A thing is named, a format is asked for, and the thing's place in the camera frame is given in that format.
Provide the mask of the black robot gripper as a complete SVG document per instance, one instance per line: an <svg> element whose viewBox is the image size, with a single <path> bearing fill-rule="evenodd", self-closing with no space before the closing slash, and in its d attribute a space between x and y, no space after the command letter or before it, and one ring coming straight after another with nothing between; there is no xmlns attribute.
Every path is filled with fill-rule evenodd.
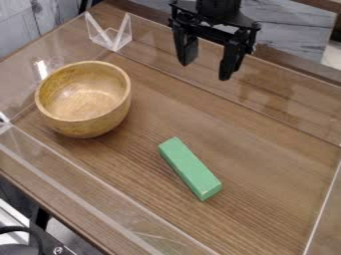
<svg viewBox="0 0 341 255"><path fill-rule="evenodd" d="M230 79L245 53L254 49L258 22L241 12L241 0L170 0L170 27L177 58L187 66L198 55L198 39L223 46L218 78Z"/></svg>

